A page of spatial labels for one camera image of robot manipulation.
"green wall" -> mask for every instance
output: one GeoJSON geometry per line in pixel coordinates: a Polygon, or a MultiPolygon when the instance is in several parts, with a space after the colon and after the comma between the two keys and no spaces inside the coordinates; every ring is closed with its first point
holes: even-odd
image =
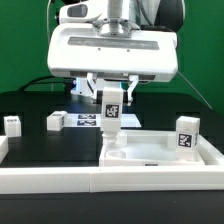
{"type": "MultiPolygon", "coordinates": [[[[0,7],[0,92],[17,90],[26,82],[49,75],[46,7],[48,0],[7,0],[0,7]]],[[[53,15],[60,0],[51,7],[53,15]]],[[[224,2],[185,0],[186,20],[179,31],[179,70],[224,115],[224,2]]],[[[151,83],[138,91],[195,92],[179,76],[170,83],[151,83]]]]}

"black surface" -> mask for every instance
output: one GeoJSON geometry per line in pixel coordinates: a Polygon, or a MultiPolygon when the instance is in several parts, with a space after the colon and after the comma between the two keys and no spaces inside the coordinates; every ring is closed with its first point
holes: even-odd
{"type": "MultiPolygon", "coordinates": [[[[136,113],[143,127],[175,130],[181,115],[200,117],[200,134],[224,151],[224,118],[184,94],[138,93],[124,113],[136,113]]],[[[102,139],[99,128],[46,131],[54,111],[100,113],[100,106],[73,102],[62,93],[0,94],[3,116],[19,115],[23,136],[9,139],[1,167],[96,166],[102,139]]],[[[179,223],[224,222],[223,191],[108,192],[82,194],[0,195],[0,223],[179,223]]]]}

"small white cube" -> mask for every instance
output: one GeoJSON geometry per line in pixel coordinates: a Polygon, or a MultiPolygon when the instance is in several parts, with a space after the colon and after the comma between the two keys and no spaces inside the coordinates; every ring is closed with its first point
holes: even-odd
{"type": "Polygon", "coordinates": [[[176,159],[195,160],[200,119],[181,116],[176,123],[176,159]]]}
{"type": "Polygon", "coordinates": [[[65,119],[68,113],[66,111],[55,111],[47,117],[47,130],[60,131],[64,127],[65,119]]]}
{"type": "Polygon", "coordinates": [[[20,137],[22,135],[21,122],[18,116],[4,117],[4,126],[7,137],[20,137]]]}
{"type": "Polygon", "coordinates": [[[123,90],[105,87],[101,111],[101,131],[118,132],[121,128],[123,90]]]}

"white plastic part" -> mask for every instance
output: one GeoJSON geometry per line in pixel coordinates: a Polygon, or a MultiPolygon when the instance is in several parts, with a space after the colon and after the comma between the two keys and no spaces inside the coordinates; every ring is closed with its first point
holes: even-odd
{"type": "Polygon", "coordinates": [[[195,160],[200,119],[181,116],[176,122],[176,158],[195,160]]]}
{"type": "Polygon", "coordinates": [[[89,0],[75,5],[64,6],[60,10],[59,22],[61,23],[86,23],[92,22],[100,17],[105,5],[104,0],[89,0]],[[87,15],[85,17],[69,17],[68,10],[74,6],[85,5],[87,7],[87,15]]]}
{"type": "MultiPolygon", "coordinates": [[[[166,136],[175,146],[174,133],[166,136]]],[[[0,194],[224,190],[224,156],[201,136],[198,144],[205,166],[2,168],[0,194]]]]}
{"type": "Polygon", "coordinates": [[[8,151],[8,138],[6,136],[0,136],[0,163],[7,155],[8,151]]]}
{"type": "Polygon", "coordinates": [[[101,131],[115,133],[120,131],[123,95],[123,90],[119,88],[103,89],[101,131]]]}
{"type": "Polygon", "coordinates": [[[105,73],[108,79],[114,79],[114,74],[128,73],[142,74],[146,80],[147,76],[150,80],[154,78],[152,82],[168,82],[175,76],[178,68],[175,33],[133,30],[125,41],[130,47],[133,42],[139,45],[157,43],[158,49],[110,47],[111,39],[99,38],[92,24],[61,24],[51,38],[48,67],[53,75],[60,77],[71,77],[71,72],[77,71],[105,73]],[[84,46],[80,46],[70,41],[73,37],[86,38],[93,43],[95,39],[97,43],[96,46],[88,46],[84,41],[84,46]],[[103,40],[108,46],[100,46],[103,40]]]}
{"type": "Polygon", "coordinates": [[[47,130],[60,131],[64,127],[64,122],[66,118],[66,111],[55,111],[47,117],[47,130]]]}
{"type": "Polygon", "coordinates": [[[22,135],[21,122],[18,116],[4,117],[4,126],[7,137],[20,137],[22,135]]]}
{"type": "Polygon", "coordinates": [[[205,165],[198,151],[195,152],[195,161],[176,159],[175,132],[139,130],[125,130],[125,132],[127,135],[123,136],[123,139],[118,136],[116,142],[107,147],[103,145],[99,159],[100,166],[205,165]]]}

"black and white sticker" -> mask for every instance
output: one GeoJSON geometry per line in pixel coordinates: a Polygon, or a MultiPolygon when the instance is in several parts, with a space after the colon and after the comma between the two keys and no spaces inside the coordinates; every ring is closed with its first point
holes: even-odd
{"type": "Polygon", "coordinates": [[[95,114],[79,114],[78,115],[79,120],[91,120],[91,119],[96,119],[95,114]]]}
{"type": "Polygon", "coordinates": [[[105,117],[106,118],[118,118],[119,117],[119,105],[107,104],[105,117]]]}
{"type": "Polygon", "coordinates": [[[82,120],[82,121],[78,121],[77,122],[77,126],[96,126],[96,121],[93,120],[93,121],[85,121],[85,120],[82,120]]]}
{"type": "Polygon", "coordinates": [[[191,148],[191,146],[192,146],[192,135],[179,134],[178,146],[191,148]]]}

